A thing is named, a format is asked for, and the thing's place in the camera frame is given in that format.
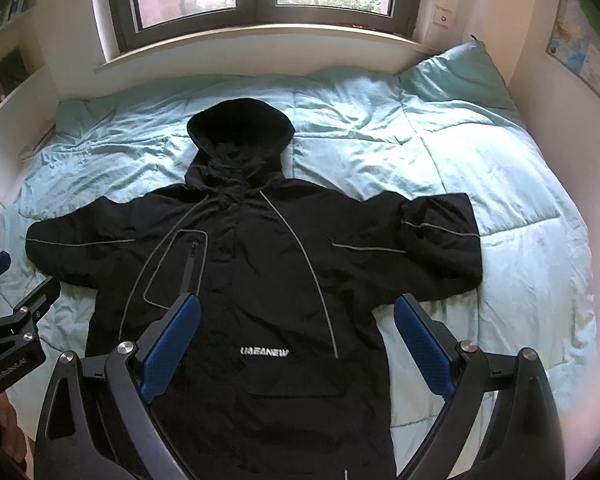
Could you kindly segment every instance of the jacket sleeve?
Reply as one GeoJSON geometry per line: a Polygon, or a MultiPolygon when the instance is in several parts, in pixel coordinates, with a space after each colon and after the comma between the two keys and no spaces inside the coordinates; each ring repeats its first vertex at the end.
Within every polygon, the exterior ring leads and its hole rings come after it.
{"type": "Polygon", "coordinates": [[[466,194],[408,200],[384,192],[348,209],[331,245],[336,261],[346,262],[344,282],[357,304],[375,308],[405,293],[442,300],[482,281],[480,235],[466,194]]]}
{"type": "Polygon", "coordinates": [[[98,288],[108,275],[107,257],[135,241],[132,218],[140,200],[118,204],[100,197],[67,215],[36,222],[27,230],[27,256],[45,274],[98,288]]]}

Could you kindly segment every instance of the black clamp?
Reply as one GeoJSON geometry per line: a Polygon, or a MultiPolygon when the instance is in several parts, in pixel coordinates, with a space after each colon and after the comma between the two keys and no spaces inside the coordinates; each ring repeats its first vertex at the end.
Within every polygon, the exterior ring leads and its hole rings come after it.
{"type": "Polygon", "coordinates": [[[486,392],[498,391],[487,432],[462,480],[564,480],[564,450],[554,396],[538,354],[482,352],[459,342],[410,294],[394,319],[429,389],[446,403],[398,480],[446,480],[469,436],[486,392]]]}
{"type": "MultiPolygon", "coordinates": [[[[0,275],[11,265],[8,253],[0,253],[0,275]]],[[[0,393],[45,362],[38,338],[38,321],[60,295],[60,282],[48,278],[13,309],[0,317],[0,393]]],[[[26,479],[26,464],[16,464],[0,448],[0,480],[26,479]]]]}
{"type": "Polygon", "coordinates": [[[40,415],[35,478],[69,480],[196,479],[154,419],[200,323],[198,298],[182,294],[137,342],[108,356],[58,359],[40,415]]]}
{"type": "MultiPolygon", "coordinates": [[[[0,253],[0,274],[9,267],[9,255],[0,253]]],[[[0,317],[0,393],[45,362],[38,338],[38,321],[60,296],[60,282],[47,278],[13,309],[0,317]]]]}

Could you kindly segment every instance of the reflective piping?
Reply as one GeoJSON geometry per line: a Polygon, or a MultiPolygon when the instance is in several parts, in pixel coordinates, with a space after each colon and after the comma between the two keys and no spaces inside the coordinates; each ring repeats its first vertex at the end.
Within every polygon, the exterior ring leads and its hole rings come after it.
{"type": "Polygon", "coordinates": [[[276,209],[276,207],[271,203],[271,201],[266,197],[266,195],[262,191],[260,191],[260,194],[262,195],[264,200],[266,200],[267,203],[271,206],[273,211],[275,211],[277,213],[277,215],[280,217],[280,219],[285,223],[287,229],[289,229],[289,231],[291,231],[291,234],[294,236],[294,238],[296,239],[296,242],[298,242],[298,245],[300,246],[302,254],[304,254],[304,259],[306,260],[306,263],[309,266],[309,270],[311,271],[311,274],[314,277],[315,288],[318,289],[318,294],[320,295],[320,301],[322,302],[322,308],[324,309],[324,315],[327,318],[327,325],[329,326],[329,333],[331,334],[331,343],[333,344],[333,354],[335,355],[336,359],[338,359],[338,347],[336,346],[336,338],[333,335],[333,327],[331,326],[331,319],[329,317],[329,311],[327,310],[327,304],[324,302],[324,296],[322,295],[322,291],[320,290],[320,284],[318,283],[318,278],[315,275],[314,267],[312,266],[311,261],[309,261],[309,256],[307,256],[306,251],[304,250],[304,247],[302,246],[302,242],[300,241],[300,238],[298,238],[298,235],[296,235],[296,232],[291,228],[291,225],[289,225],[289,223],[285,220],[285,218],[280,214],[280,211],[278,211],[276,209]]]}
{"type": "Polygon", "coordinates": [[[167,248],[164,250],[164,253],[162,254],[162,257],[160,258],[160,261],[158,262],[158,266],[155,267],[154,273],[151,275],[151,278],[149,279],[149,283],[147,283],[147,286],[144,289],[144,293],[142,294],[142,298],[147,303],[152,304],[153,306],[159,306],[160,308],[164,308],[166,310],[169,310],[170,307],[169,306],[161,305],[159,303],[154,303],[153,301],[148,300],[146,298],[146,294],[149,291],[149,288],[151,287],[151,284],[154,282],[154,278],[155,278],[156,274],[158,274],[158,270],[162,266],[162,262],[164,261],[167,253],[171,249],[171,246],[173,245],[174,241],[176,240],[176,236],[178,236],[178,233],[202,233],[203,235],[205,235],[205,251],[204,251],[203,256],[202,256],[202,266],[200,267],[200,277],[198,278],[198,288],[196,289],[196,296],[200,292],[200,284],[202,283],[202,273],[205,271],[206,246],[208,245],[208,242],[209,242],[209,236],[204,231],[201,231],[200,229],[178,229],[174,233],[173,237],[171,238],[171,241],[169,242],[169,245],[167,245],[167,248]]]}
{"type": "Polygon", "coordinates": [[[353,251],[386,251],[388,253],[409,254],[407,251],[402,251],[400,249],[390,249],[388,247],[355,247],[353,245],[334,244],[333,242],[331,242],[331,245],[334,247],[340,247],[342,249],[351,249],[353,251]]]}
{"type": "Polygon", "coordinates": [[[138,288],[138,283],[140,282],[140,278],[142,277],[142,274],[144,273],[144,270],[146,269],[146,266],[149,264],[149,261],[151,260],[151,258],[154,257],[154,254],[157,252],[158,248],[163,244],[163,242],[169,237],[171,236],[171,234],[176,230],[176,227],[178,227],[182,221],[198,206],[203,205],[203,203],[206,202],[206,200],[209,198],[209,195],[205,196],[200,202],[198,202],[196,205],[194,205],[191,209],[189,209],[186,213],[184,213],[184,215],[182,215],[180,217],[180,220],[178,220],[171,229],[169,229],[169,231],[167,232],[167,234],[164,235],[164,238],[162,240],[160,240],[158,242],[158,244],[154,247],[154,250],[151,251],[151,253],[149,254],[149,256],[147,257],[147,259],[144,262],[144,265],[142,265],[142,268],[140,269],[140,273],[138,274],[138,277],[136,278],[136,282],[134,283],[134,286],[131,288],[131,292],[129,293],[129,297],[126,298],[126,303],[125,303],[125,311],[122,314],[122,320],[120,321],[120,328],[118,330],[118,339],[122,339],[122,327],[125,325],[125,319],[126,319],[126,313],[129,310],[129,303],[131,303],[131,297],[133,296],[134,292],[136,291],[136,288],[138,288]]]}
{"type": "Polygon", "coordinates": [[[89,242],[87,244],[59,244],[58,242],[47,242],[44,240],[38,240],[37,238],[27,238],[27,242],[39,242],[41,244],[48,245],[62,245],[63,247],[87,247],[90,245],[101,245],[101,244],[121,244],[124,242],[135,242],[135,238],[126,238],[124,240],[108,240],[106,242],[89,242]]]}
{"type": "Polygon", "coordinates": [[[406,220],[402,220],[400,223],[410,225],[411,227],[433,227],[434,229],[440,229],[441,231],[446,231],[447,233],[451,233],[456,236],[475,236],[476,238],[480,238],[479,234],[476,233],[459,233],[458,231],[452,231],[451,229],[447,229],[446,227],[442,227],[440,225],[429,224],[423,222],[422,224],[412,224],[411,222],[407,222],[406,220]]]}

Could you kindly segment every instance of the pillow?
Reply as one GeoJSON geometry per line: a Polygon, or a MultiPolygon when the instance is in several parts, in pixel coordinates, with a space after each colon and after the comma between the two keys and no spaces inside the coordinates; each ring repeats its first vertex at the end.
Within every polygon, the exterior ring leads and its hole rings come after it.
{"type": "Polygon", "coordinates": [[[398,76],[409,94],[426,102],[466,101],[514,123],[522,118],[484,43],[471,41],[418,63],[398,76]]]}

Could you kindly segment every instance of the light switch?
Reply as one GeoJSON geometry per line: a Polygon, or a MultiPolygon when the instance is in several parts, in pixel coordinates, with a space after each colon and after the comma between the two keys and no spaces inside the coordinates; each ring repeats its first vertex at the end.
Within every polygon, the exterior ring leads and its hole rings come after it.
{"type": "Polygon", "coordinates": [[[453,25],[454,14],[444,7],[435,6],[433,9],[433,23],[449,28],[453,25]]]}

